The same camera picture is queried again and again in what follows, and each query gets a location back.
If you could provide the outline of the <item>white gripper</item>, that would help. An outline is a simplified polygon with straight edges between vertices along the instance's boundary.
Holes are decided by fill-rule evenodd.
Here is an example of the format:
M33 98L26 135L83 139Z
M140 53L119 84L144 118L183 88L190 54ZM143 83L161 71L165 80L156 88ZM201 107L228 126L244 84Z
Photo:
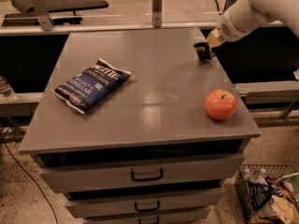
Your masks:
M235 42L265 23L265 15L255 9L249 0L237 0L220 16L216 29L206 42L216 48L224 42Z

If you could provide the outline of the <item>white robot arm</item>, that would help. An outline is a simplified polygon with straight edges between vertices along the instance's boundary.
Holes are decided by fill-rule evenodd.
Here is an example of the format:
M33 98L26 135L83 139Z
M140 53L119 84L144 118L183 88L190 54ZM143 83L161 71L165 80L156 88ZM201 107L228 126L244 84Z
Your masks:
M299 0L237 0L221 14L206 42L216 48L274 21L282 22L299 37Z

